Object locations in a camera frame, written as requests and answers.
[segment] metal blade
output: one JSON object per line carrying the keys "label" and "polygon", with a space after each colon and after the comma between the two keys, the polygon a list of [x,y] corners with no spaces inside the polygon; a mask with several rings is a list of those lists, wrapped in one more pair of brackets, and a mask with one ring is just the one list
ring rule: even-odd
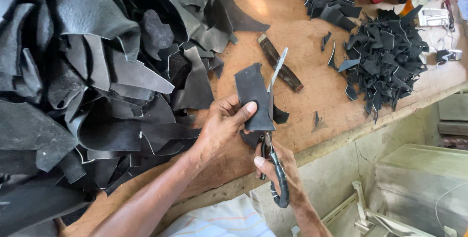
{"label": "metal blade", "polygon": [[275,83],[276,77],[278,76],[278,73],[279,73],[279,69],[281,69],[281,67],[283,66],[284,58],[286,58],[287,53],[288,53],[288,48],[284,48],[283,54],[281,55],[281,58],[279,59],[278,64],[276,65],[276,70],[275,70],[275,73],[273,74],[272,80],[270,81],[270,85],[268,85],[267,92],[270,92],[270,89]]}

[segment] wooden table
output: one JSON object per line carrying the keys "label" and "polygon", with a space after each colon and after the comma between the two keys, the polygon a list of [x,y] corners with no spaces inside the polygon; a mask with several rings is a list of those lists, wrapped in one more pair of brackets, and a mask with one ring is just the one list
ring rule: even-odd
{"label": "wooden table", "polygon": [[[253,18],[271,25],[266,35],[278,49],[278,52],[281,53],[285,47],[289,48],[284,64],[288,65],[304,84],[300,93],[293,92],[280,79],[277,80],[274,88],[276,105],[290,113],[288,122],[277,126],[274,138],[296,153],[299,166],[467,87],[466,59],[463,62],[450,62],[446,67],[439,69],[430,65],[429,71],[424,72],[421,79],[416,82],[415,91],[411,96],[399,100],[395,112],[384,106],[379,111],[377,124],[374,125],[371,116],[367,115],[363,109],[362,95],[360,95],[360,99],[350,101],[344,93],[346,87],[344,79],[335,70],[327,67],[327,61],[333,49],[332,39],[335,39],[336,42],[335,62],[337,66],[341,64],[342,57],[345,55],[342,42],[348,40],[348,32],[320,19],[309,20],[303,0],[235,1]],[[364,5],[369,4],[369,2],[369,0],[361,0],[359,3]],[[452,7],[454,14],[458,16],[455,2],[452,2]],[[393,5],[380,4],[378,7],[391,9]],[[364,6],[363,12],[375,16],[375,8],[376,6]],[[325,51],[320,51],[322,37],[328,31],[332,32],[332,36]],[[239,43],[236,46],[230,43],[225,51],[219,55],[225,61],[221,78],[217,79],[212,72],[209,74],[215,98],[236,93],[234,74],[255,62],[263,64],[261,72],[265,83],[267,79],[271,78],[273,69],[266,61],[256,41],[260,34],[261,32],[235,32]],[[421,32],[423,38],[427,37],[424,34],[428,33]],[[444,34],[444,31],[440,30],[431,35],[433,42],[429,44],[435,44],[437,39]],[[463,29],[458,28],[454,36],[455,39],[459,38],[458,48],[466,49],[462,47],[466,46]],[[429,57],[428,63],[431,62],[434,63],[434,60]],[[315,111],[318,111],[321,118],[317,127],[314,126]],[[206,113],[206,110],[199,112],[196,120],[197,126],[202,125]],[[86,236],[106,216],[141,187],[170,167],[179,157],[176,156],[170,162],[155,167],[121,185],[108,198],[104,192],[99,193],[97,200],[91,204],[79,221],[64,229],[62,235]],[[192,196],[201,195],[203,192],[228,182],[230,183],[217,190],[221,193],[211,195],[208,192],[204,195],[209,196],[211,202],[219,202],[265,183],[266,181],[254,178],[252,173],[254,171],[253,157],[253,150],[243,143],[240,136],[237,136],[225,148],[224,153],[216,157],[190,183],[178,198],[179,202]],[[176,217],[175,215],[164,218],[166,223],[159,228],[167,227],[168,223]]]}

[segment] white cloth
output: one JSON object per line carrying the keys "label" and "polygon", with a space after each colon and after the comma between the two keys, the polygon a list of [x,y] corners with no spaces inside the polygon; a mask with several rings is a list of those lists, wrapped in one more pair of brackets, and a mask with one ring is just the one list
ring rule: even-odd
{"label": "white cloth", "polygon": [[274,237],[255,191],[187,212],[158,237]]}

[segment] scissor handle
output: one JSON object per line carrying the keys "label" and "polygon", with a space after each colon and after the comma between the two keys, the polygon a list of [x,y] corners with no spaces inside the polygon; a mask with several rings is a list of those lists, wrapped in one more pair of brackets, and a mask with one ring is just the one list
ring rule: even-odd
{"label": "scissor handle", "polygon": [[272,181],[270,189],[272,190],[273,200],[280,208],[286,208],[289,205],[289,188],[288,181],[286,180],[286,173],[284,172],[283,166],[279,162],[278,156],[274,151],[273,147],[270,151],[272,163],[275,165],[276,176],[278,177],[279,188],[281,189],[281,196],[276,192],[275,184]]}

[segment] left hand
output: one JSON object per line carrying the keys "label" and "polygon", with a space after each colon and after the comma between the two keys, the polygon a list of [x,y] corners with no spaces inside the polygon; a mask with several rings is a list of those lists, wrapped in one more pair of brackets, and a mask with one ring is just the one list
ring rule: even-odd
{"label": "left hand", "polygon": [[237,95],[215,100],[195,144],[207,149],[211,157],[215,156],[244,128],[245,121],[256,111],[256,102],[248,102],[241,107]]}

